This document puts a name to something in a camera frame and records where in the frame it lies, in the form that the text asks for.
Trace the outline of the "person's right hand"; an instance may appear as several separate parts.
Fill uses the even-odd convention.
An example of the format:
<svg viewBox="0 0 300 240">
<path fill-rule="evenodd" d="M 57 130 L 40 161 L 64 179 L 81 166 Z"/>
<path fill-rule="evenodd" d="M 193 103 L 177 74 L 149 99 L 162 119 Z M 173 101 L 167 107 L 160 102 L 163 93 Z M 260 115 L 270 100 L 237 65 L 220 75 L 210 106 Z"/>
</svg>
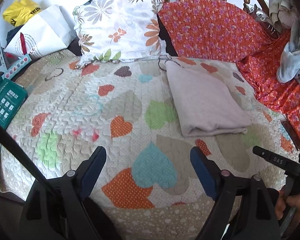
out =
<svg viewBox="0 0 300 240">
<path fill-rule="evenodd" d="M 300 223 L 300 194 L 295 196 L 289 196 L 284 199 L 285 196 L 285 186 L 279 191 L 279 197 L 275 205 L 275 214 L 277 219 L 280 220 L 283 217 L 283 212 L 287 206 L 291 208 L 296 208 L 296 212 L 292 223 L 298 225 Z"/>
</svg>

